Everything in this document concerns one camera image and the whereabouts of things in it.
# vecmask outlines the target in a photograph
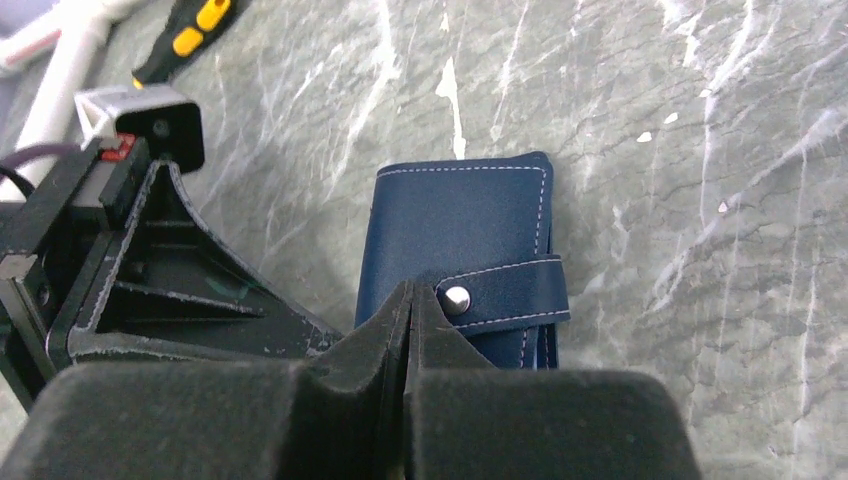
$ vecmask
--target marble countertop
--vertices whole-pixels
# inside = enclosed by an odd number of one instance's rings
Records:
[[[94,84],[130,82],[171,3]],[[345,331],[378,168],[545,151],[562,364],[661,379],[708,478],[835,479],[846,79],[842,0],[254,0],[175,86],[204,115],[203,217]]]

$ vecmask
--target snap button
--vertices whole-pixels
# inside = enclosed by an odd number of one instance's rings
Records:
[[[462,315],[471,307],[471,294],[463,287],[451,287],[441,296],[439,303],[447,315]]]

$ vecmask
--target wallet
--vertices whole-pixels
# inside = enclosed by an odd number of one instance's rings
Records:
[[[556,368],[556,325],[570,314],[562,261],[551,253],[553,184],[542,152],[381,169],[355,325],[403,280],[428,282],[440,301],[461,287],[466,309],[445,316],[492,364]]]

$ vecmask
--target purple cable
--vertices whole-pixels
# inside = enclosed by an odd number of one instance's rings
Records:
[[[0,165],[8,168],[9,170],[17,170],[21,168],[27,162],[35,160],[37,158],[45,157],[48,155],[67,155],[69,153],[79,152],[80,147],[74,143],[43,143],[40,145],[33,145],[31,147],[22,148],[18,151],[12,152],[2,159],[0,159]]]

